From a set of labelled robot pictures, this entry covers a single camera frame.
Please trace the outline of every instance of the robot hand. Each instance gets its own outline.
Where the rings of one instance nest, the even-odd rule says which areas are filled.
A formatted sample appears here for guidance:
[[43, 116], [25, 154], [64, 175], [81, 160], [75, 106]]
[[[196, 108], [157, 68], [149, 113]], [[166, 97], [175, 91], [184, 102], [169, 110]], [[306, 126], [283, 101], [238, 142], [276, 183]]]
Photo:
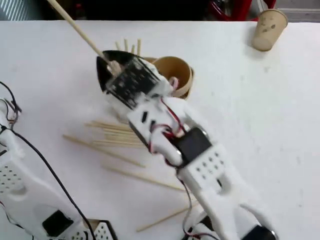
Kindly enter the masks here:
[[127, 118], [132, 130], [151, 153], [163, 155], [176, 168], [177, 177], [199, 201], [221, 240], [240, 240], [235, 219], [239, 207], [262, 225], [243, 239], [277, 238], [269, 211], [214, 139], [210, 125], [186, 101], [168, 97], [173, 87], [154, 66], [133, 58], [118, 76], [102, 75], [98, 70], [101, 89], [131, 109]]
[[269, 230], [262, 231], [261, 239], [276, 239], [269, 211], [213, 138], [208, 123], [185, 100], [154, 97], [140, 102], [127, 116], [150, 152], [162, 154], [177, 169], [177, 177], [199, 201], [221, 240], [240, 240], [235, 219], [238, 207]]

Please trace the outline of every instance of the white robotic arm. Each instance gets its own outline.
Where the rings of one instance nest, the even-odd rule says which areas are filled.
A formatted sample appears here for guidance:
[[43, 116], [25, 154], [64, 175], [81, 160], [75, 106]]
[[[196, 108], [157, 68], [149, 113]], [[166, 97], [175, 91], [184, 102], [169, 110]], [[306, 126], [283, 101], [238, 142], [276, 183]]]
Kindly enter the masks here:
[[[152, 151], [178, 168], [178, 178], [199, 201], [221, 240], [240, 240], [235, 222], [237, 207], [252, 213], [274, 233], [269, 211], [237, 172], [223, 146], [211, 137], [208, 124], [186, 101], [175, 97], [153, 98], [140, 103], [128, 114], [128, 120], [143, 142], [148, 147], [152, 145]], [[159, 128], [152, 131], [152, 124], [153, 129], [157, 125]], [[184, 135], [174, 139], [165, 136], [167, 126], [177, 135], [180, 125], [188, 128]]]
[[161, 78], [155, 81], [159, 73], [148, 67], [134, 58], [106, 84], [108, 93], [131, 108], [127, 118], [132, 130], [151, 153], [163, 155], [177, 169], [177, 177], [199, 201], [221, 240], [241, 239], [235, 220], [238, 207], [261, 224], [243, 240], [276, 240], [269, 211], [214, 139], [210, 125], [185, 100], [162, 94], [159, 86], [169, 83]]
[[0, 101], [0, 207], [8, 220], [37, 240], [116, 240], [108, 221], [90, 232], [76, 205], [28, 169], [19, 134], [10, 130], [7, 104]]

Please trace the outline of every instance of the paper cup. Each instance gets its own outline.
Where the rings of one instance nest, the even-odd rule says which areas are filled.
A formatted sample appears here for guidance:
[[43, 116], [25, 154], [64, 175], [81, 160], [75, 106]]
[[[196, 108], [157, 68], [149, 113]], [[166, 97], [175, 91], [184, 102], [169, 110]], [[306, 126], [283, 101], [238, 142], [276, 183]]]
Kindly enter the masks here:
[[189, 91], [193, 75], [190, 66], [184, 60], [176, 56], [164, 56], [158, 58], [152, 64], [166, 79], [171, 77], [179, 79], [179, 85], [172, 94], [174, 97], [179, 98]]
[[259, 51], [269, 51], [287, 25], [288, 19], [281, 11], [263, 11], [255, 28], [252, 46]]

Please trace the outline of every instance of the wooden skewer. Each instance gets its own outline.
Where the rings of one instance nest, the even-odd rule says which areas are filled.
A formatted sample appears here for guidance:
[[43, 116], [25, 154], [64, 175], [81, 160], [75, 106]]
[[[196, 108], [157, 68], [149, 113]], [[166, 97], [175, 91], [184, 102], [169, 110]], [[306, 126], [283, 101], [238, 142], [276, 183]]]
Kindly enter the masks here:
[[76, 22], [70, 17], [70, 15], [57, 3], [56, 0], [47, 0], [52, 7], [54, 7], [55, 10], [76, 30], [76, 32], [85, 40], [89, 46], [98, 54], [105, 62], [110, 66], [110, 68], [113, 70], [113, 67], [111, 66], [111, 62], [106, 58], [106, 56], [100, 51], [96, 45], [89, 39], [89, 37], [79, 28], [79, 26], [76, 24]]
[[134, 134], [125, 134], [125, 133], [117, 133], [117, 132], [107, 132], [104, 134], [105, 138], [115, 137], [115, 138], [126, 138], [126, 139], [136, 139], [137, 136]]
[[[195, 206], [198, 205], [198, 204], [199, 204], [199, 202], [195, 202], [195, 203], [192, 204], [192, 207], [195, 207]], [[156, 221], [156, 222], [154, 222], [154, 223], [151, 223], [151, 224], [148, 224], [148, 225], [146, 225], [146, 226], [142, 226], [142, 227], [137, 228], [136, 231], [137, 231], [138, 233], [139, 233], [139, 232], [142, 232], [142, 231], [144, 231], [144, 230], [146, 230], [146, 229], [148, 229], [148, 228], [151, 228], [151, 227], [153, 227], [153, 226], [155, 226], [155, 225], [157, 225], [157, 224], [159, 224], [159, 223], [162, 223], [162, 222], [164, 222], [164, 221], [166, 221], [166, 220], [168, 220], [168, 219], [170, 219], [170, 218], [173, 218], [174, 216], [177, 216], [177, 215], [179, 215], [179, 214], [187, 211], [188, 209], [189, 209], [189, 206], [187, 206], [187, 207], [185, 207], [185, 208], [182, 208], [182, 209], [180, 209], [180, 210], [177, 210], [177, 211], [175, 211], [174, 213], [170, 214], [169, 216], [166, 216], [166, 217], [164, 217], [164, 218], [161, 218], [160, 220], [158, 220], [158, 221]]]
[[102, 127], [102, 129], [105, 132], [111, 132], [111, 133], [119, 133], [119, 134], [127, 134], [127, 135], [136, 135], [133, 131], [127, 131], [127, 130], [118, 130], [118, 129], [111, 129], [111, 128], [104, 128]]
[[141, 51], [141, 39], [138, 39], [138, 46], [137, 46], [137, 55], [140, 56]]
[[108, 136], [105, 137], [107, 141], [119, 141], [119, 142], [129, 142], [133, 144], [142, 144], [139, 138], [126, 138], [126, 137], [118, 137], [118, 136]]
[[97, 124], [97, 125], [103, 125], [106, 126], [108, 128], [116, 128], [116, 129], [124, 129], [124, 130], [128, 130], [128, 131], [132, 131], [131, 128], [128, 125], [125, 124], [113, 124], [113, 123], [105, 123], [102, 121], [92, 121], [93, 124]]
[[108, 144], [125, 144], [125, 145], [138, 145], [142, 146], [143, 144], [141, 142], [134, 142], [134, 141], [121, 141], [121, 140], [112, 140], [112, 139], [106, 139], [106, 140], [94, 140], [93, 143], [108, 143]]
[[128, 40], [124, 39], [124, 50], [128, 52]]
[[102, 165], [102, 167], [104, 167], [107, 170], [110, 170], [110, 171], [118, 173], [118, 174], [122, 174], [124, 176], [132, 177], [132, 178], [139, 179], [139, 180], [151, 183], [151, 184], [155, 184], [155, 185], [163, 186], [163, 187], [166, 187], [166, 188], [171, 188], [171, 189], [174, 189], [174, 190], [185, 192], [184, 188], [181, 188], [181, 187], [178, 187], [178, 186], [174, 186], [174, 185], [170, 185], [170, 184], [167, 184], [167, 183], [164, 183], [164, 182], [160, 182], [160, 181], [157, 181], [155, 179], [152, 179], [152, 178], [149, 178], [149, 177], [146, 177], [146, 176], [140, 176], [140, 175], [138, 175], [136, 173], [127, 172], [127, 171], [124, 171], [124, 170], [113, 168], [113, 167], [110, 167], [110, 166], [108, 166], [106, 164], [103, 164], [103, 163], [101, 163], [101, 165]]
[[105, 133], [105, 138], [110, 138], [110, 139], [131, 139], [131, 140], [136, 140], [139, 141], [139, 138], [136, 135], [133, 134], [123, 134], [123, 133], [114, 133], [114, 132], [110, 132], [110, 133]]
[[115, 47], [118, 51], [121, 51], [121, 47], [117, 41], [115, 42]]
[[133, 44], [132, 47], [131, 47], [131, 53], [132, 53], [132, 54], [135, 54], [135, 47], [136, 47], [136, 46], [135, 46], [134, 44]]
[[91, 123], [85, 123], [84, 125], [86, 127], [90, 127], [90, 128], [100, 128], [100, 129], [103, 129], [105, 132], [119, 133], [119, 134], [135, 136], [135, 133], [132, 130], [129, 130], [129, 129], [108, 128], [108, 127], [103, 126], [103, 125], [97, 125], [97, 124], [91, 124]]
[[107, 142], [101, 142], [101, 143], [92, 143], [94, 146], [101, 146], [105, 148], [132, 148], [132, 149], [143, 149], [145, 146], [143, 145], [129, 145], [129, 144], [122, 144], [122, 143], [107, 143]]
[[90, 144], [90, 143], [84, 142], [84, 141], [82, 141], [82, 140], [80, 140], [80, 139], [77, 139], [77, 138], [75, 138], [75, 137], [68, 136], [68, 135], [64, 135], [64, 134], [63, 134], [62, 136], [63, 136], [65, 139], [67, 139], [67, 140], [69, 140], [69, 141], [71, 141], [71, 142], [74, 142], [74, 143], [77, 143], [77, 144], [81, 144], [81, 145], [86, 146], [86, 147], [88, 147], [88, 148], [91, 148], [91, 149], [94, 149], [94, 150], [96, 150], [96, 151], [99, 151], [99, 152], [102, 152], [102, 153], [104, 153], [104, 154], [107, 154], [107, 155], [109, 155], [109, 156], [111, 156], [111, 157], [118, 158], [118, 159], [120, 159], [120, 160], [122, 160], [122, 161], [125, 161], [125, 162], [127, 162], [127, 163], [130, 163], [130, 164], [133, 164], [133, 165], [142, 167], [142, 168], [145, 168], [145, 167], [146, 167], [145, 165], [143, 165], [143, 164], [141, 164], [141, 163], [139, 163], [139, 162], [137, 162], [137, 161], [134, 161], [134, 160], [131, 160], [131, 159], [126, 158], [126, 157], [124, 157], [124, 156], [121, 156], [121, 155], [119, 155], [119, 154], [117, 154], [117, 153], [115, 153], [115, 152], [107, 151], [107, 150], [105, 150], [105, 149], [101, 149], [101, 148], [99, 148], [99, 147], [97, 147], [97, 146], [94, 146], [94, 145], [92, 145], [92, 144]]

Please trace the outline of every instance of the table surface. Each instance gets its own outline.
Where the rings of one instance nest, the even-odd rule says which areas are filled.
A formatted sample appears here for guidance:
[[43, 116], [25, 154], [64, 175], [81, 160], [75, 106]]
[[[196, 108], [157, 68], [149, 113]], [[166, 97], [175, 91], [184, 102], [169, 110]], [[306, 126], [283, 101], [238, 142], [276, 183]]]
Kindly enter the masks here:
[[[250, 47], [254, 22], [77, 23], [102, 50], [142, 38], [143, 56], [186, 60], [195, 70], [188, 102], [211, 122], [243, 178], [269, 206], [280, 239], [319, 238], [320, 24], [290, 23], [270, 52], [259, 52]], [[0, 32], [1, 81], [23, 109], [16, 131], [46, 156], [84, 214], [110, 220], [120, 240], [180, 239], [184, 214], [140, 233], [136, 228], [186, 206], [183, 192], [100, 166], [104, 161], [178, 184], [161, 157], [116, 149], [146, 164], [142, 169], [62, 139], [92, 139], [98, 133], [84, 123], [115, 120], [98, 84], [95, 52], [64, 21], [0, 22]], [[23, 147], [25, 164], [59, 189]], [[0, 238], [31, 239], [3, 211]]]

